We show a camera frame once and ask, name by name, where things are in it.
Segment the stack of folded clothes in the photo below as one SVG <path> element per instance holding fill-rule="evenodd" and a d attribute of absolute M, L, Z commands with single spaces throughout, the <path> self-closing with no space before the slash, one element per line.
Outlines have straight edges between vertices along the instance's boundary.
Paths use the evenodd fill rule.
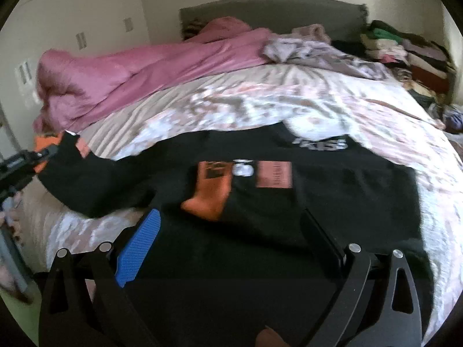
<path fill-rule="evenodd" d="M 455 75 L 445 47 L 383 21 L 372 21 L 360 40 L 366 57 L 384 64 L 427 112 L 442 117 Z"/>

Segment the white built-in wardrobe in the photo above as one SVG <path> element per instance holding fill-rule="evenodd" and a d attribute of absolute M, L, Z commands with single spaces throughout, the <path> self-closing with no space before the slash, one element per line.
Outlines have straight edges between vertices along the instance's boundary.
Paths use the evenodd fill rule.
<path fill-rule="evenodd" d="M 1 157 L 33 145 L 42 53 L 102 55 L 148 41 L 141 0 L 20 0 L 1 29 Z"/>

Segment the lilac crumpled garment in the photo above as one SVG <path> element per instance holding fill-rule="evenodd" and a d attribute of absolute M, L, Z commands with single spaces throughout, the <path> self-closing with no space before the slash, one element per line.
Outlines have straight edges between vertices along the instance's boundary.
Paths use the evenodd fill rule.
<path fill-rule="evenodd" d="M 314 67 L 374 81 L 392 77 L 383 64 L 361 59 L 333 47 L 324 26 L 318 23 L 296 27 L 290 34 L 273 34 L 262 53 L 278 64 Z"/>

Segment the pink quilt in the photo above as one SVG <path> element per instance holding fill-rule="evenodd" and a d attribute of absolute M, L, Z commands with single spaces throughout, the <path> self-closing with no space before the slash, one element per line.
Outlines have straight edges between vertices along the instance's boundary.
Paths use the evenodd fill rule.
<path fill-rule="evenodd" d="M 157 91 L 197 78 L 268 63 L 261 53 L 271 36 L 226 16 L 184 42 L 148 45 L 105 56 L 73 56 L 50 49 L 38 61 L 42 109 L 37 134 L 79 132 Z"/>

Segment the black printed sweatshirt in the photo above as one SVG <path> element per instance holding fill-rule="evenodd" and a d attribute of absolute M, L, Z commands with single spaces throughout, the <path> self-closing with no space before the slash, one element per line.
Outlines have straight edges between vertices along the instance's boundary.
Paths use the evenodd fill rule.
<path fill-rule="evenodd" d="M 416 175 L 349 136 L 310 141 L 277 123 L 190 132 L 118 160 L 65 134 L 39 173 L 66 207 L 91 219 L 156 210 L 160 227 L 124 287 L 138 346 L 252 346 L 264 330 L 305 346 L 339 292 L 356 243 L 374 260 L 353 329 L 381 316 L 392 253 L 410 267 L 391 310 L 418 313 L 400 338 L 422 337 L 434 281 Z"/>

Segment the pink white chenille bedspread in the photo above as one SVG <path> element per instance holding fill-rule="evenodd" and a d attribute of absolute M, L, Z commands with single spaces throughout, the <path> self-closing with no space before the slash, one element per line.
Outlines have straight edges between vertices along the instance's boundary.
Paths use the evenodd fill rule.
<path fill-rule="evenodd" d="M 184 132 L 273 122 L 311 138 L 351 133 L 364 147 L 416 171 L 421 231 L 434 279 L 423 343 L 431 346 L 445 337 L 462 318 L 462 158 L 398 83 L 260 66 L 155 93 L 87 128 L 84 136 L 97 153 L 118 159 Z"/>

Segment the grey green headboard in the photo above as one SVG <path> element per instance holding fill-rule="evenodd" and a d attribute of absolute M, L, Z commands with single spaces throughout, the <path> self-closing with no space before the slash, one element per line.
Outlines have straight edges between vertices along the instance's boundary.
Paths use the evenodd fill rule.
<path fill-rule="evenodd" d="M 183 29 L 195 19 L 211 21 L 225 16 L 277 34 L 318 23 L 334 41 L 358 42 L 367 26 L 368 8 L 337 0 L 219 0 L 179 11 Z"/>

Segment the striped dark pillow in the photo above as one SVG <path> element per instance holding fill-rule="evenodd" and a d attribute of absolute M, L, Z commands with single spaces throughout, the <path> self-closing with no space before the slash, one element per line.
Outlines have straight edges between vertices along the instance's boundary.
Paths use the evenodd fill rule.
<path fill-rule="evenodd" d="M 201 30 L 208 24 L 208 21 L 201 20 L 200 18 L 195 18 L 189 22 L 187 22 L 182 27 L 182 39 L 184 41 L 189 40 L 196 35 L 198 35 Z"/>

